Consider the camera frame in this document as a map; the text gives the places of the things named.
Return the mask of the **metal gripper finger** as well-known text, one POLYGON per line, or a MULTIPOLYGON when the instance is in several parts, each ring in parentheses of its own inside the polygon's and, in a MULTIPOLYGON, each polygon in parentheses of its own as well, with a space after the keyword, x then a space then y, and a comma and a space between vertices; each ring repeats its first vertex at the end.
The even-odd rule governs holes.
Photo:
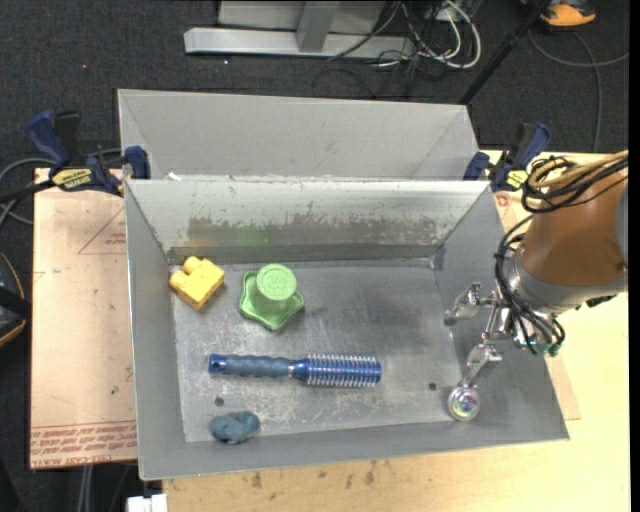
POLYGON ((459 321, 474 317, 481 308, 489 307, 495 302, 495 291, 484 295, 482 285, 479 282, 472 282, 455 298, 453 305, 445 311, 443 323, 445 326, 453 326, 459 321))
POLYGON ((469 352, 462 372, 460 385, 473 387, 478 379, 487 376, 503 361, 502 354, 493 343, 479 343, 469 352))

